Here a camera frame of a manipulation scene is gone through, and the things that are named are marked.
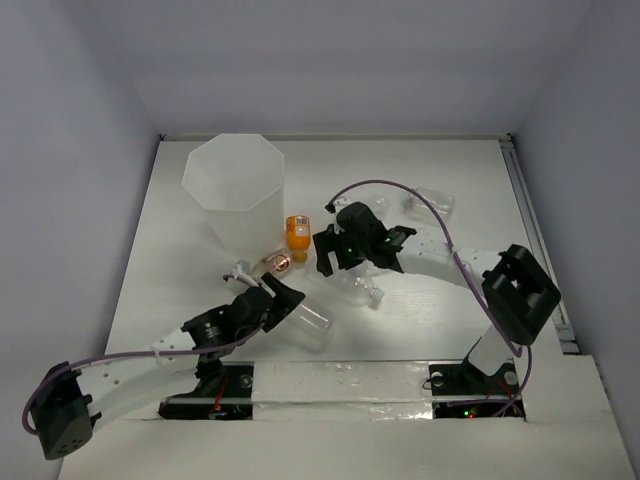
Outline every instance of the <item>small glass vial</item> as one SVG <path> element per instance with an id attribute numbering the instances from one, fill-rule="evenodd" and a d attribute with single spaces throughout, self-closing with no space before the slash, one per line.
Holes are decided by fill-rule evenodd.
<path id="1" fill-rule="evenodd" d="M 251 271 L 251 277 L 257 282 L 265 273 L 271 273 L 274 277 L 282 277 L 290 267 L 291 253 L 286 248 L 281 248 L 260 260 Z"/>

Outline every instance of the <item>clear plastic cup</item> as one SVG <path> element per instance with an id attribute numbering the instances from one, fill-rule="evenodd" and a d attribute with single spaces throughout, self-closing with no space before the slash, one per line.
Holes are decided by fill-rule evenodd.
<path id="1" fill-rule="evenodd" d="M 287 315 L 283 323 L 294 327 L 286 332 L 290 343 L 319 353 L 329 341 L 333 320 L 320 303 L 307 297 Z"/>
<path id="2" fill-rule="evenodd" d="M 189 154 L 182 186 L 224 248 L 256 262 L 284 238 L 284 155 L 261 135 L 222 134 Z"/>

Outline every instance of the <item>black bracket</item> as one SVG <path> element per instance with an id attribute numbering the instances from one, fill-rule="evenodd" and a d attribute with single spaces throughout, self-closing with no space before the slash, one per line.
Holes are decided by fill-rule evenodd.
<path id="1" fill-rule="evenodd" d="M 507 394 L 500 384 L 512 392 L 518 390 L 517 374 L 513 363 L 505 363 L 492 376 L 486 376 L 466 360 L 462 363 L 429 364 L 430 386 L 434 397 Z"/>
<path id="2" fill-rule="evenodd" d="M 325 277 L 333 274 L 329 253 L 334 252 L 341 270 L 348 270 L 365 260 L 378 268 L 402 273 L 397 254 L 402 244 L 416 230 L 397 226 L 387 229 L 364 203 L 354 202 L 336 215 L 340 227 L 329 225 L 324 232 L 313 236 L 318 257 L 316 268 Z"/>
<path id="3" fill-rule="evenodd" d="M 500 257 L 482 275 L 482 291 L 509 339 L 531 345 L 560 303 L 560 291 L 525 247 L 511 245 Z"/>
<path id="4" fill-rule="evenodd" d="M 253 365 L 225 365 L 193 392 L 174 395 L 160 404 L 166 420 L 250 420 L 253 417 Z"/>

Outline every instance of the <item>octagonal plastic bin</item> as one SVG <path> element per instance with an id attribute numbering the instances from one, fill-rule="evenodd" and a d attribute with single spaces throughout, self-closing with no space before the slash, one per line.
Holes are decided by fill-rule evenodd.
<path id="1" fill-rule="evenodd" d="M 189 154 L 182 186 L 224 248 L 249 262 L 284 235 L 284 155 L 261 135 L 222 134 Z"/>

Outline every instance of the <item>screw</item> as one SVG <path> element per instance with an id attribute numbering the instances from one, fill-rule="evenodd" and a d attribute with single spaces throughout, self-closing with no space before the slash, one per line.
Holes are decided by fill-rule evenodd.
<path id="1" fill-rule="evenodd" d="M 434 387 L 441 387 L 444 385 L 444 375 L 442 375 L 442 372 L 433 372 L 431 374 L 431 385 Z"/>
<path id="2" fill-rule="evenodd" d="M 518 376 L 516 372 L 508 371 L 504 374 L 504 381 L 509 385 L 517 385 L 518 384 Z"/>
<path id="3" fill-rule="evenodd" d="M 242 388 L 251 388 L 253 386 L 253 377 L 245 373 L 240 377 L 240 386 Z"/>

